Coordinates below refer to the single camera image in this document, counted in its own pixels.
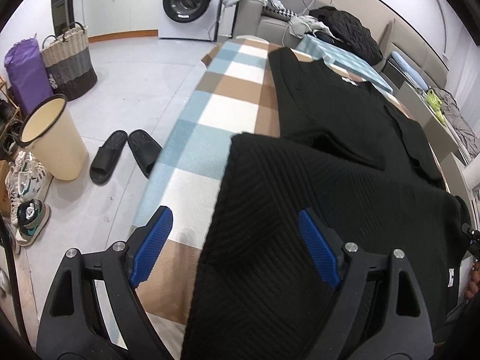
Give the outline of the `right hand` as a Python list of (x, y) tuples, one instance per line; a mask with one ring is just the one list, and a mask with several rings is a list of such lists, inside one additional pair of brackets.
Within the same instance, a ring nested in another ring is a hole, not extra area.
[(469, 271), (468, 283), (465, 286), (464, 298), (469, 301), (479, 293), (480, 262), (475, 262)]

